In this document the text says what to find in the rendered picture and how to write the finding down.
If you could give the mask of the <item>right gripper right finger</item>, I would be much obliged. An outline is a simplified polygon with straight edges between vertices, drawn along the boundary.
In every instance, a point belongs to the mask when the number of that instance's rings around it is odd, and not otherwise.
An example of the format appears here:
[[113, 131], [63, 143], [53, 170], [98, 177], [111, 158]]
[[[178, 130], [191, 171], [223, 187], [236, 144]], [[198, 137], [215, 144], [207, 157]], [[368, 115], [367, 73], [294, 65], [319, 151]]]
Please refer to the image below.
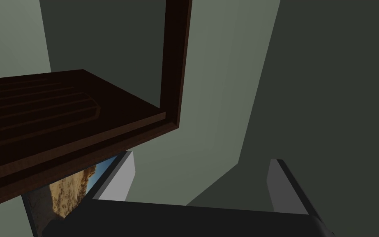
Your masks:
[[266, 183], [275, 212], [311, 215], [323, 222], [282, 159], [270, 160]]

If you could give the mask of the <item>dark brown wooden door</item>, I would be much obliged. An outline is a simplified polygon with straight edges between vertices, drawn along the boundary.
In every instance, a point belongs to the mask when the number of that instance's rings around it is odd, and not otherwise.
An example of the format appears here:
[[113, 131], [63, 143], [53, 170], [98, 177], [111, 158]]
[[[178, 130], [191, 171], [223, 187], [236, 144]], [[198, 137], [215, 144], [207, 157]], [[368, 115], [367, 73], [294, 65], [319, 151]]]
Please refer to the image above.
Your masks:
[[165, 117], [86, 70], [0, 78], [0, 177]]

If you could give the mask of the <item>framed landscape picture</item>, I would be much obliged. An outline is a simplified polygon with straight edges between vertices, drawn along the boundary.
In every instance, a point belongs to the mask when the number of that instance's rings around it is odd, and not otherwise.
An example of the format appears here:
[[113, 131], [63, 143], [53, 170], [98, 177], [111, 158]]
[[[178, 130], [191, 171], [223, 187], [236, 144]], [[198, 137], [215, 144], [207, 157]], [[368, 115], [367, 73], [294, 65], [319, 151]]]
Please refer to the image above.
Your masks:
[[111, 157], [22, 195], [33, 237], [43, 237], [42, 231], [50, 221], [63, 220], [70, 214], [115, 159]]

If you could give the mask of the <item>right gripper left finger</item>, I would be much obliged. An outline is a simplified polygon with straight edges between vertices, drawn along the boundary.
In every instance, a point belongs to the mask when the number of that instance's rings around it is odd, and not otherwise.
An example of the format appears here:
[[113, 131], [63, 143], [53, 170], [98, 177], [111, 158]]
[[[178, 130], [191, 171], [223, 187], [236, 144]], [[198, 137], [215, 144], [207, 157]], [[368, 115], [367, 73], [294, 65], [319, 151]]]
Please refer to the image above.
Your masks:
[[132, 151], [125, 151], [96, 166], [92, 199], [125, 201], [135, 176]]

